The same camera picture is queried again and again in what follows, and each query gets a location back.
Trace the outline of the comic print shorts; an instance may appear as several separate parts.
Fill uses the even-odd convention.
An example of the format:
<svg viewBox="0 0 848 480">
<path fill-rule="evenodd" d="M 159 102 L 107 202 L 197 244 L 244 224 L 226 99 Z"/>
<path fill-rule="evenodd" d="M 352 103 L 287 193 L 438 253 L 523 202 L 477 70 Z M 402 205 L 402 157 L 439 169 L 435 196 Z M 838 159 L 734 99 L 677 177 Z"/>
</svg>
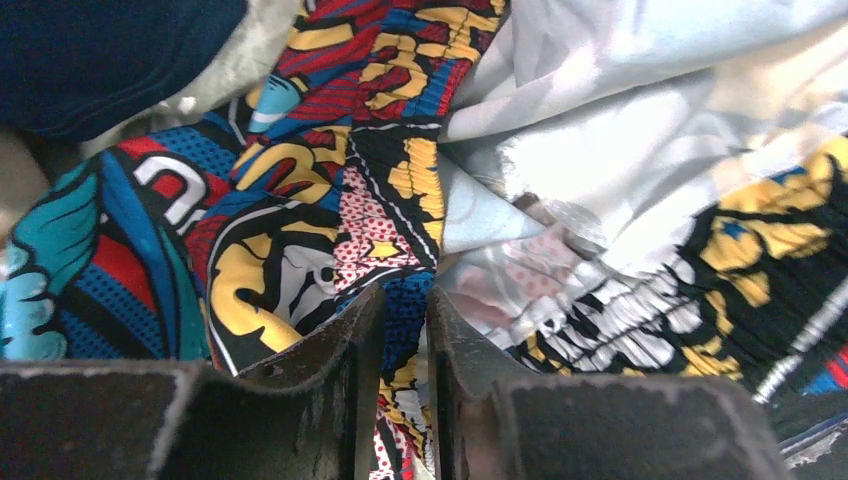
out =
<svg viewBox="0 0 848 480">
<path fill-rule="evenodd" d="M 1 123 L 1 366 L 233 378 L 385 293 L 365 479 L 436 475 L 428 299 L 543 375 L 722 377 L 847 475 L 843 1 L 244 1 L 85 141 Z"/>
</svg>

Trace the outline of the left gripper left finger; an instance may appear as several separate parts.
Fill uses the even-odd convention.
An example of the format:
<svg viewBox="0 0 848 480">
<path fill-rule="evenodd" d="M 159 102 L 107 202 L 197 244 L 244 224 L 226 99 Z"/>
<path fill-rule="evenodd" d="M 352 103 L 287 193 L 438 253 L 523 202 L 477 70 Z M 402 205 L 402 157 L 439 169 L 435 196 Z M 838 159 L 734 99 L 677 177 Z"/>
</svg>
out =
<svg viewBox="0 0 848 480">
<path fill-rule="evenodd" d="M 377 285 L 239 377 L 177 361 L 5 362 L 5 479 L 365 479 L 386 298 Z"/>
</svg>

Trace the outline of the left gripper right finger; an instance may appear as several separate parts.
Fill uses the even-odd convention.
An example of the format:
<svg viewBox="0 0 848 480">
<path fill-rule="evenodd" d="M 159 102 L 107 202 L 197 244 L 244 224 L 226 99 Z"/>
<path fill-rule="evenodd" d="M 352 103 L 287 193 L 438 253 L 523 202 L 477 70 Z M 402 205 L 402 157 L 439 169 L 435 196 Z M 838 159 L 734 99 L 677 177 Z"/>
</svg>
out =
<svg viewBox="0 0 848 480">
<path fill-rule="evenodd" d="M 543 375 L 428 299 L 440 479 L 785 479 L 763 411 L 722 377 Z"/>
</svg>

